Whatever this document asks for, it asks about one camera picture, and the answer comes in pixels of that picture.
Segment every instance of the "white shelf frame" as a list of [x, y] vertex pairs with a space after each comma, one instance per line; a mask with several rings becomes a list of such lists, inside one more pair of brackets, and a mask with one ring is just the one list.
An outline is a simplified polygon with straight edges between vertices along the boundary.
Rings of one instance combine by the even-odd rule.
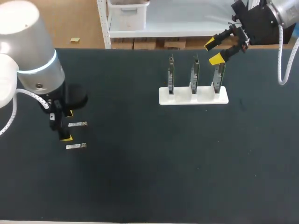
[[[252, 8], [256, 0], [249, 0], [249, 8]], [[132, 31], [130, 32], [114, 32], [113, 35], [110, 33], [111, 28], [111, 21], [112, 21], [112, 15], [110, 14], [107, 19], [107, 13], [106, 13], [106, 0], [97, 0], [98, 3], [98, 11], [100, 16], [100, 22], [103, 32], [103, 38], [105, 43], [106, 49], [111, 49], [111, 37], [113, 38], [134, 38], [134, 37], [183, 37], [183, 36], [197, 36], [197, 31], [188, 31], [188, 35], [184, 35], [184, 31], [178, 31], [174, 32], [174, 34], [171, 35], [164, 35], [163, 33], [157, 34], [157, 33], [146, 33], [142, 34], [142, 31], [134, 31], [134, 34], [132, 34]]]

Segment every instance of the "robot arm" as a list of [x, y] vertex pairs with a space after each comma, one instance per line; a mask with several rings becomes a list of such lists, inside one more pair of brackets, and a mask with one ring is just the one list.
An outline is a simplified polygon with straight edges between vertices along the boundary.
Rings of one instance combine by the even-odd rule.
[[[16, 89], [17, 78], [25, 91]], [[0, 108], [12, 98], [16, 108], [14, 96], [18, 92], [40, 102], [43, 111], [50, 114], [50, 127], [58, 132], [60, 140], [72, 140], [64, 118], [85, 106], [87, 94], [78, 84], [66, 84], [39, 10], [25, 0], [0, 4]]]
[[0, 54], [0, 108], [14, 97], [18, 70], [19, 66], [10, 56]]
[[235, 12], [233, 21], [239, 20], [242, 26], [237, 28], [231, 25], [229, 30], [213, 36], [205, 47], [211, 50], [231, 34], [239, 37], [238, 44], [212, 57], [212, 65], [227, 62], [240, 50], [245, 52], [249, 42], [259, 42], [271, 35], [278, 26], [288, 28], [299, 21], [299, 0], [267, 0], [264, 7], [256, 6], [251, 10], [248, 10], [241, 0], [237, 0], [232, 8]]

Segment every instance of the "metal bracket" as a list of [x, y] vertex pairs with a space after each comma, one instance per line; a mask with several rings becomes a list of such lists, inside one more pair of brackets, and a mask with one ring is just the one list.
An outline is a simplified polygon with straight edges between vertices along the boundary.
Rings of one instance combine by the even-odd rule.
[[191, 69], [190, 86], [191, 86], [192, 94], [197, 93], [198, 80], [199, 80], [199, 60], [198, 60], [198, 55], [196, 55], [194, 65]]
[[220, 93], [220, 89], [223, 82], [223, 77], [225, 73], [225, 63], [220, 63], [215, 66], [215, 73], [213, 78], [213, 86], [215, 93]]
[[168, 69], [168, 90], [169, 94], [174, 94], [174, 59], [173, 55], [169, 58], [169, 69]]

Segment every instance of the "black table surface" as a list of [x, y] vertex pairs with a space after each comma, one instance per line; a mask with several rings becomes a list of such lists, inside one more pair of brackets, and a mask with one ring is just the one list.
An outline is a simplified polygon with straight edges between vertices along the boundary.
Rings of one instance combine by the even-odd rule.
[[187, 86], [196, 54], [211, 84], [216, 52], [58, 49], [66, 81], [89, 91], [68, 120], [88, 121], [71, 130], [87, 149], [65, 150], [19, 95], [0, 137], [0, 220], [298, 223], [298, 60], [281, 87], [277, 50], [248, 50], [227, 64], [228, 105], [159, 105], [171, 53]]

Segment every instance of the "small metal module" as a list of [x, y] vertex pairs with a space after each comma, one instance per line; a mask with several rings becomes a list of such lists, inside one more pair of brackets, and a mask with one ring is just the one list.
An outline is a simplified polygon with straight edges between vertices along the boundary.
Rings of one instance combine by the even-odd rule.
[[86, 143], [81, 143], [81, 144], [74, 144], [74, 145], [67, 145], [65, 149], [76, 149], [76, 148], [86, 148], [87, 145]]

